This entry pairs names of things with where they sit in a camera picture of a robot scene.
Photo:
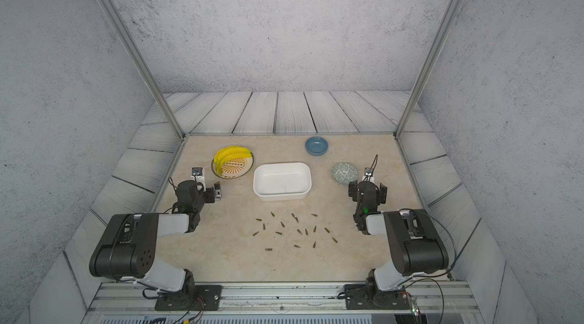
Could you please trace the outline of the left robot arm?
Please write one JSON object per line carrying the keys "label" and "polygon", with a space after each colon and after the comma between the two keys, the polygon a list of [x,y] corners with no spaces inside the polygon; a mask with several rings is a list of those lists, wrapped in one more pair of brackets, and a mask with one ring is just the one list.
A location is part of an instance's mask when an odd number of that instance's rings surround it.
{"label": "left robot arm", "polygon": [[177,301],[196,303],[199,291],[193,274],[156,257],[158,238],[196,230],[202,209],[221,200],[221,184],[207,187],[186,180],[174,187],[176,202],[164,213],[115,214],[111,217],[89,261],[89,272],[98,278],[133,281],[154,290],[170,308]]}

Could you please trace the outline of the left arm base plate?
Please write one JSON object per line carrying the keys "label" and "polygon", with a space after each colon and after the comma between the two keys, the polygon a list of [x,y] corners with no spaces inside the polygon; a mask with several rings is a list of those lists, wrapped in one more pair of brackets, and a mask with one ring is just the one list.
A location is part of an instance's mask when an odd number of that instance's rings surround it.
{"label": "left arm base plate", "polygon": [[219,284],[187,286],[174,293],[162,293],[155,304],[155,311],[217,311],[223,287]]}

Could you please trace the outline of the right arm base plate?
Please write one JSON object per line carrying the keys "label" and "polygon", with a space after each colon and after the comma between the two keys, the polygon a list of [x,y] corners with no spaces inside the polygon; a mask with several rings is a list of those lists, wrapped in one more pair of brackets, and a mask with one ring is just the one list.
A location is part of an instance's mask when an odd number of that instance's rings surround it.
{"label": "right arm base plate", "polygon": [[399,291],[380,291],[367,284],[346,284],[338,300],[347,310],[409,310],[408,295]]}

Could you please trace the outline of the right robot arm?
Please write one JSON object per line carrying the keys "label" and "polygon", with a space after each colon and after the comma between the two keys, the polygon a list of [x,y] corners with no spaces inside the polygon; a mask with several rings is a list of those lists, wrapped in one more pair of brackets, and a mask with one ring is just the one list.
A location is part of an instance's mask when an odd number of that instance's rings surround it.
{"label": "right robot arm", "polygon": [[387,187],[368,179],[352,181],[348,195],[357,203],[353,214],[356,228],[365,235],[387,238],[390,260],[370,271],[361,293],[375,307],[395,297],[412,278],[450,267],[448,250],[424,209],[380,211],[386,203]]}

